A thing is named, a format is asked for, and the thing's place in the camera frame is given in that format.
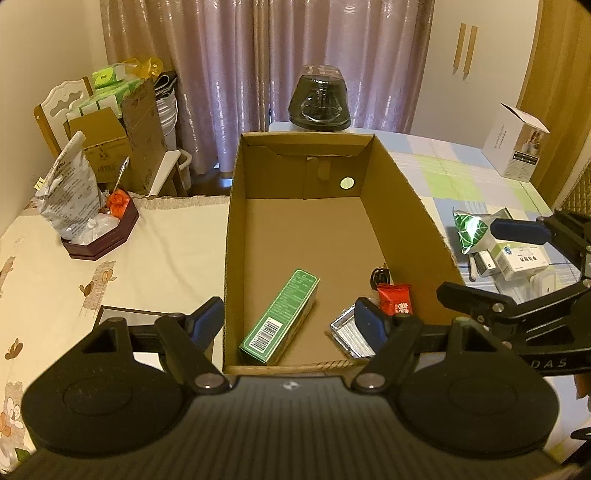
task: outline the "brown box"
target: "brown box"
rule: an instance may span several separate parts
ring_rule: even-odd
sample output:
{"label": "brown box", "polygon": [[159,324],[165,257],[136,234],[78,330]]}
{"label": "brown box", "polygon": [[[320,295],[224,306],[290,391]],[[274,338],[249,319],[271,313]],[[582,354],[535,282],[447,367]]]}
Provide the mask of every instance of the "brown box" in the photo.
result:
{"label": "brown box", "polygon": [[[425,322],[449,324],[458,315],[436,297],[442,282],[462,283],[452,255],[377,137],[244,134],[228,218],[224,371],[334,372],[360,363],[324,333],[370,295],[371,272],[384,261],[394,283],[412,285],[413,309]],[[239,345],[298,268],[320,279],[314,306],[276,367],[245,365]]]}
{"label": "brown box", "polygon": [[121,185],[146,195],[166,152],[156,107],[154,84],[143,82],[121,105],[122,121],[110,108],[75,118],[65,125],[69,138],[78,130],[86,136],[85,155],[97,183],[115,182],[129,157]]}

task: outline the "black cable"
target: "black cable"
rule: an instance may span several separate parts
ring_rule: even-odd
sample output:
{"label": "black cable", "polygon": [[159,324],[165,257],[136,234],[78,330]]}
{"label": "black cable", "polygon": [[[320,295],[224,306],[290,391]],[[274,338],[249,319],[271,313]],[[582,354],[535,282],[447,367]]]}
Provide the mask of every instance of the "black cable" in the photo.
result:
{"label": "black cable", "polygon": [[378,285],[381,283],[390,283],[390,270],[388,270],[386,264],[383,267],[374,269],[369,278],[369,285],[371,285],[372,290],[377,290]]}

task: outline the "product box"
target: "product box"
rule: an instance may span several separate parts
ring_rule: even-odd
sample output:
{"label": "product box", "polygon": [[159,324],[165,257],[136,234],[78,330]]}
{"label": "product box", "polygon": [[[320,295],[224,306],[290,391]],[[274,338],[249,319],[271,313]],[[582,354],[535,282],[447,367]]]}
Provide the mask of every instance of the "product box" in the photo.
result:
{"label": "product box", "polygon": [[125,98],[121,112],[121,121],[113,110],[105,108],[74,118],[64,127],[69,138],[78,130],[85,134],[85,155],[97,183],[115,182],[121,164],[129,157],[121,185],[146,195],[166,153],[153,82],[143,82]]}
{"label": "product box", "polygon": [[529,181],[549,136],[536,117],[501,103],[482,153],[501,176]]}
{"label": "product box", "polygon": [[[228,217],[224,372],[340,374],[366,363],[325,332],[352,300],[371,296],[369,278],[384,262],[393,283],[412,286],[413,311],[426,323],[460,315],[436,295],[444,281],[463,283],[452,255],[377,137],[244,134]],[[240,345],[297,269],[320,279],[316,301],[276,365],[246,364]]]}
{"label": "product box", "polygon": [[506,280],[533,275],[548,267],[538,245],[498,243],[491,254]]}
{"label": "product box", "polygon": [[490,277],[499,273],[499,269],[496,267],[495,261],[492,259],[492,255],[488,250],[476,252],[474,254],[474,261],[476,262],[478,274],[481,277]]}
{"label": "product box", "polygon": [[314,304],[317,286],[318,278],[296,270],[240,348],[263,365],[274,365]]}

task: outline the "curtain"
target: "curtain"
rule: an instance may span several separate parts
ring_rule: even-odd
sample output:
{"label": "curtain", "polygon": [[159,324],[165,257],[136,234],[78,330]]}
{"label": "curtain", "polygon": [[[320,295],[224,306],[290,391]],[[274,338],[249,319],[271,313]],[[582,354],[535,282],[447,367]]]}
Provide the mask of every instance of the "curtain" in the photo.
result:
{"label": "curtain", "polygon": [[271,119],[289,120],[305,64],[343,74],[351,125],[409,133],[434,0],[268,0]]}
{"label": "curtain", "polygon": [[231,176],[240,133],[288,120],[306,63],[332,64],[352,125],[408,132],[434,0],[100,0],[110,63],[157,56],[178,74],[180,146]]}
{"label": "curtain", "polygon": [[248,0],[101,0],[109,63],[157,56],[176,70],[177,132],[195,173],[231,176],[242,132],[259,130]]}
{"label": "curtain", "polygon": [[550,130],[531,182],[552,205],[591,128],[591,14],[577,0],[544,0],[519,108]]}

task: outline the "plastic bag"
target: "plastic bag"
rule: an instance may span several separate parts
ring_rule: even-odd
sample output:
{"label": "plastic bag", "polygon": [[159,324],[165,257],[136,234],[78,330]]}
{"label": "plastic bag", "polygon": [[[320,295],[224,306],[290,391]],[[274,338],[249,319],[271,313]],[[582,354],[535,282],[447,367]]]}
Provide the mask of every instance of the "plastic bag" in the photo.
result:
{"label": "plastic bag", "polygon": [[119,219],[108,213],[99,213],[86,222],[84,230],[75,236],[71,243],[78,245],[88,245],[94,242],[98,237],[110,232],[119,225]]}
{"label": "plastic bag", "polygon": [[491,224],[497,218],[510,219],[511,214],[506,208],[494,214],[453,211],[453,221],[456,224],[457,234],[460,236],[463,254],[489,250],[496,245],[496,239],[491,233]]}
{"label": "plastic bag", "polygon": [[125,72],[128,77],[133,76],[139,79],[147,80],[152,78],[156,80],[164,70],[162,60],[158,57],[150,57],[146,61],[139,61],[133,57],[123,61]]}
{"label": "plastic bag", "polygon": [[95,173],[84,155],[84,140],[82,132],[74,134],[35,194],[39,213],[64,240],[72,240],[84,230],[101,206]]}
{"label": "plastic bag", "polygon": [[381,283],[378,285],[380,309],[386,315],[397,313],[413,313],[410,303],[410,285],[390,285]]}

